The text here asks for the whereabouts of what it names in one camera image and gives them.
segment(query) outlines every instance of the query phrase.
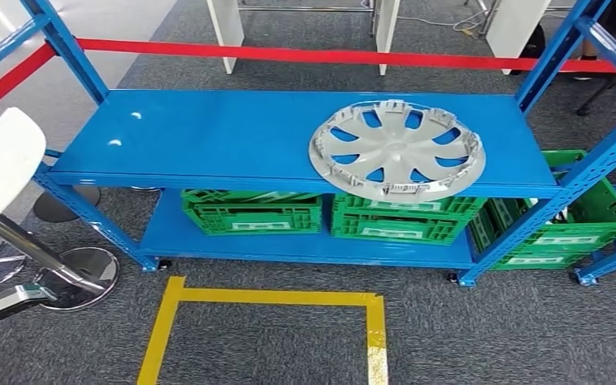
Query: blue shelf board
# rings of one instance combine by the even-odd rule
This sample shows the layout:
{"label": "blue shelf board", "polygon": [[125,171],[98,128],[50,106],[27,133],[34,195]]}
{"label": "blue shelf board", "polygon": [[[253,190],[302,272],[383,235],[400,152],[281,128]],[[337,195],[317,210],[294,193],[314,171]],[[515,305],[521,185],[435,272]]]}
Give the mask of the blue shelf board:
{"label": "blue shelf board", "polygon": [[314,131],[352,103],[403,99],[457,115],[487,166],[465,197],[552,197],[560,187],[512,95],[113,90],[58,159],[60,184],[335,193],[310,164]]}
{"label": "blue shelf board", "polygon": [[336,238],[329,234],[328,223],[316,234],[207,236],[181,211],[181,202],[177,189],[162,192],[140,243],[142,254],[447,269],[474,266],[467,230],[446,246]]}

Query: green plastic crate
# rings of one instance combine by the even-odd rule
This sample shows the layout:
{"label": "green plastic crate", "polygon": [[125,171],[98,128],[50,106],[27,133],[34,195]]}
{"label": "green plastic crate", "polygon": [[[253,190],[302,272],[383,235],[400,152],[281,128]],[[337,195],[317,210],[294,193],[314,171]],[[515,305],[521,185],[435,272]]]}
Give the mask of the green plastic crate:
{"label": "green plastic crate", "polygon": [[[486,249],[501,235],[501,230],[487,207],[476,215],[469,226],[478,251]],[[589,254],[578,251],[551,249],[514,250],[494,265],[492,270],[565,269],[587,255]]]}
{"label": "green plastic crate", "polygon": [[447,197],[422,203],[387,203],[372,201],[351,194],[336,194],[334,210],[349,214],[385,215],[391,217],[470,220],[483,207],[487,198]]}
{"label": "green plastic crate", "polygon": [[537,253],[523,252],[518,255],[511,255],[493,266],[491,270],[563,270],[570,267],[575,262],[589,255],[588,253]]}
{"label": "green plastic crate", "polygon": [[322,198],[298,202],[183,202],[183,211],[208,235],[319,233]]}
{"label": "green plastic crate", "polygon": [[[551,166],[572,163],[582,150],[543,152]],[[505,231],[530,206],[525,199],[493,199],[492,210],[500,231]],[[516,251],[543,249],[590,252],[616,239],[616,190],[602,179],[568,207],[569,223],[547,223],[523,241]]]}
{"label": "green plastic crate", "polygon": [[466,223],[431,218],[384,217],[332,213],[335,237],[450,245]]}
{"label": "green plastic crate", "polygon": [[183,200],[192,203],[267,203],[301,201],[320,195],[312,192],[279,191],[234,191],[234,190],[197,190],[187,188],[180,192]]}

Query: person's leg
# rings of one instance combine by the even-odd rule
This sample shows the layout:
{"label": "person's leg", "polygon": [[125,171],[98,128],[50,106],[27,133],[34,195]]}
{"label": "person's leg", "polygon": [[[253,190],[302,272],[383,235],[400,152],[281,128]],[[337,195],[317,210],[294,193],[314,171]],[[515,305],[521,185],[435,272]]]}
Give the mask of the person's leg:
{"label": "person's leg", "polygon": [[598,51],[594,47],[593,43],[587,39],[582,40],[582,60],[596,60]]}

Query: red barrier rope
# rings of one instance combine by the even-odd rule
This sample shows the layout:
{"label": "red barrier rope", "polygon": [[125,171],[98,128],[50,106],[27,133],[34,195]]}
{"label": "red barrier rope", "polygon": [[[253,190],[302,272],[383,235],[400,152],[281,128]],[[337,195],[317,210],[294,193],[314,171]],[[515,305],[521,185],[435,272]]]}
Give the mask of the red barrier rope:
{"label": "red barrier rope", "polygon": [[7,74],[0,78],[0,99],[6,96],[8,92],[11,92],[13,88],[16,88],[53,56],[55,56],[53,48],[48,44],[44,44],[29,55],[27,59],[24,59],[20,64],[8,71]]}
{"label": "red barrier rope", "polygon": [[[222,47],[212,44],[130,42],[97,38],[78,38],[85,50],[132,52],[137,54],[241,58],[302,63],[391,64],[411,67],[468,68],[476,70],[531,70],[536,59],[488,58],[467,55],[379,53],[372,51],[316,51],[291,48]],[[562,71],[616,72],[612,63],[568,60]]]}

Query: white desk leg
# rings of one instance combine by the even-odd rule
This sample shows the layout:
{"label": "white desk leg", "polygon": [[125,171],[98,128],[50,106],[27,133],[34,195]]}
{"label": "white desk leg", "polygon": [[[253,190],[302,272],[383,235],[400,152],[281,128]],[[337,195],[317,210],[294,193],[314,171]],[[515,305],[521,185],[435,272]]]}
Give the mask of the white desk leg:
{"label": "white desk leg", "polygon": [[[551,0],[502,0],[485,39],[497,58],[517,58]],[[502,70],[505,74],[511,70]]]}
{"label": "white desk leg", "polygon": [[[391,52],[393,43],[393,30],[398,21],[400,0],[377,0],[379,16],[376,26],[376,50],[378,52]],[[387,64],[379,64],[379,75],[386,74]]]}
{"label": "white desk leg", "polygon": [[[219,46],[242,45],[244,30],[240,10],[237,8],[237,0],[206,0],[211,14],[213,30],[216,31],[216,39]],[[232,74],[237,58],[223,58],[225,72]]]}

